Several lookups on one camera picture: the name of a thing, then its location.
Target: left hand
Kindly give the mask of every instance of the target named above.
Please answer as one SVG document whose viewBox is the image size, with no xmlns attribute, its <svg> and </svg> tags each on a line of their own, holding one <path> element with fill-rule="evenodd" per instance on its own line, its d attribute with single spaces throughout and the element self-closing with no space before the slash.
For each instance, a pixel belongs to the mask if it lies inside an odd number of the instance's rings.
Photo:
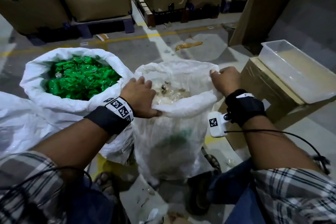
<svg viewBox="0 0 336 224">
<path fill-rule="evenodd" d="M 155 90 L 151 90 L 152 81 L 145 82 L 141 76 L 138 80 L 132 78 L 121 90 L 120 97 L 125 99 L 134 110 L 134 117 L 153 118 L 162 115 L 161 111 L 152 109 L 152 102 L 156 95 Z"/>
</svg>

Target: shirt sleeve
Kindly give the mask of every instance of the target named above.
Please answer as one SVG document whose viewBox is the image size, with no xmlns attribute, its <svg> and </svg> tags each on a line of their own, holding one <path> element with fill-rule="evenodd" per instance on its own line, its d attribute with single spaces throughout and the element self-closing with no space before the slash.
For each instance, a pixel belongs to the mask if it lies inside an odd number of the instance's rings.
<svg viewBox="0 0 336 224">
<path fill-rule="evenodd" d="M 336 184 L 313 170 L 253 171 L 256 189 L 274 223 L 336 223 Z"/>
<path fill-rule="evenodd" d="M 14 187 L 37 173 L 56 167 L 45 155 L 26 151 L 0 159 L 0 187 Z M 36 205 L 47 219 L 62 223 L 65 214 L 57 213 L 57 200 L 63 181 L 58 171 L 49 171 L 22 184 L 21 189 L 0 191 L 0 223 L 16 223 L 27 203 Z"/>
</svg>

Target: white sensor device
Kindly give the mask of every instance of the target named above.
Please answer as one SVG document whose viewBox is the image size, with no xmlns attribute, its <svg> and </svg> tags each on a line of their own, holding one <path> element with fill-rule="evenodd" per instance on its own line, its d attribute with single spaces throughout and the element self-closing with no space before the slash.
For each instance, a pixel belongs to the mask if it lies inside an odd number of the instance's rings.
<svg viewBox="0 0 336 224">
<path fill-rule="evenodd" d="M 227 113 L 210 112 L 208 114 L 208 126 L 212 137 L 226 136 L 224 131 L 227 131 L 230 123 Z"/>
</svg>

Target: paper label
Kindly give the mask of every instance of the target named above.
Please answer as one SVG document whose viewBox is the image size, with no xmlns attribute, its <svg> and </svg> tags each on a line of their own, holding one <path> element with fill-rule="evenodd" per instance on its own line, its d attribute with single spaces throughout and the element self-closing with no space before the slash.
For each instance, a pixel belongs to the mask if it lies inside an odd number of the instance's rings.
<svg viewBox="0 0 336 224">
<path fill-rule="evenodd" d="M 266 99 L 263 99 L 263 100 L 262 100 L 262 103 L 264 104 L 265 111 L 267 110 L 268 107 L 271 106 L 271 103 L 268 102 Z"/>
</svg>

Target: concrete floor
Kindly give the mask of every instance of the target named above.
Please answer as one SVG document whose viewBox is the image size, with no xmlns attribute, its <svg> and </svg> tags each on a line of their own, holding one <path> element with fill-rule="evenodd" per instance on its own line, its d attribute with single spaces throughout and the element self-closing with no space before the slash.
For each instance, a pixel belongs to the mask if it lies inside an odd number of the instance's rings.
<svg viewBox="0 0 336 224">
<path fill-rule="evenodd" d="M 235 22 L 239 16 L 240 14 L 224 14 L 217 19 L 192 21 L 186 24 L 176 22 L 168 28 L 159 25 L 149 29 L 133 4 L 133 18 L 136 25 L 135 32 L 132 34 L 109 33 L 109 38 L 115 40 L 108 43 L 93 38 L 50 43 L 43 47 L 32 46 L 25 37 L 14 32 L 6 20 L 0 17 L 0 91 L 26 98 L 23 89 L 19 87 L 25 64 L 48 50 L 58 47 L 102 48 L 117 55 L 132 72 L 140 65 L 150 62 L 159 63 L 179 59 L 211 62 L 219 65 L 220 68 L 235 66 L 241 71 L 252 55 L 242 46 L 228 48 L 228 34 L 221 27 L 221 23 Z M 203 44 L 175 52 L 176 45 L 191 39 L 201 40 Z M 287 129 L 288 132 L 296 133 L 307 139 L 321 154 L 331 160 L 331 176 L 334 179 L 336 178 L 334 169 L 336 167 L 335 116 L 336 104 L 330 103 Z M 307 152 L 313 153 L 304 142 L 296 139 L 294 141 Z M 224 171 L 229 168 L 226 165 L 227 159 L 234 159 L 236 163 L 241 161 L 225 139 L 208 140 L 206 148 L 218 158 Z M 91 168 L 95 169 L 95 166 L 96 160 L 92 163 Z M 135 224 L 139 221 L 145 221 L 150 211 L 155 207 L 160 208 L 160 211 L 178 209 L 183 212 L 187 199 L 185 188 L 183 183 L 162 184 L 159 192 L 155 192 L 155 196 L 150 197 L 144 207 L 140 208 L 139 201 L 145 201 L 149 197 L 149 186 L 141 177 L 138 177 L 130 190 L 122 193 L 121 198 L 131 223 Z M 222 223 L 230 209 L 232 206 L 213 206 L 207 216 L 193 218 L 192 221 L 194 223 Z"/>
</svg>

